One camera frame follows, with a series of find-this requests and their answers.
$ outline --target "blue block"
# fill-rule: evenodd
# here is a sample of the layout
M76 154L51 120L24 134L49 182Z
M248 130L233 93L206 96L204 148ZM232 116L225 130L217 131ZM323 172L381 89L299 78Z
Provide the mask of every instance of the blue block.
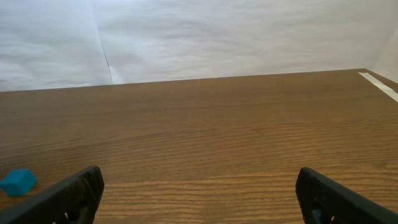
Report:
M8 172L0 182L0 188L8 196L21 196L27 194L35 183L36 178L29 169L16 169Z

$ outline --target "white backdrop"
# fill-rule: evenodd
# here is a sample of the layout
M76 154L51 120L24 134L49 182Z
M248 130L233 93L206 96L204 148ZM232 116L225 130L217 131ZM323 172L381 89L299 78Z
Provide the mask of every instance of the white backdrop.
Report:
M397 16L396 0L4 0L0 91L382 70Z

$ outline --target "black object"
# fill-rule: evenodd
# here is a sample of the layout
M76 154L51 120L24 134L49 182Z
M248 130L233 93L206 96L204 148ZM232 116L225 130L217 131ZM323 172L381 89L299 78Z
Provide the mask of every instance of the black object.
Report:
M91 166L14 207L1 224L92 224L104 182ZM396 224L398 215L310 168L302 168L296 193L305 224Z
M302 168L296 194L305 224L397 224L398 214L310 168Z
M100 168L91 166L25 202L0 211L0 223L91 224L103 190Z

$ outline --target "tape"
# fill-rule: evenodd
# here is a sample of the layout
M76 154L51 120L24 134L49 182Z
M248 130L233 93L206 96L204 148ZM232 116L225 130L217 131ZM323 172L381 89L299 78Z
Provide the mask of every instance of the tape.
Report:
M377 86L381 91L383 91L385 94L389 95L393 100L398 102L398 93L396 93L392 88L386 86L382 82L380 82L377 78L374 78L371 74L368 72L358 72L362 77L367 79L369 82L371 82L373 85Z

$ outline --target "wooden table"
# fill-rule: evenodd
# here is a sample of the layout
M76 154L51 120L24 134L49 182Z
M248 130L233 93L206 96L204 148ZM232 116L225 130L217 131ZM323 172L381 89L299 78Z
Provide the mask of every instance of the wooden table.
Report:
M303 223L303 166L398 212L398 103L358 72L0 93L0 176L96 164L95 223Z

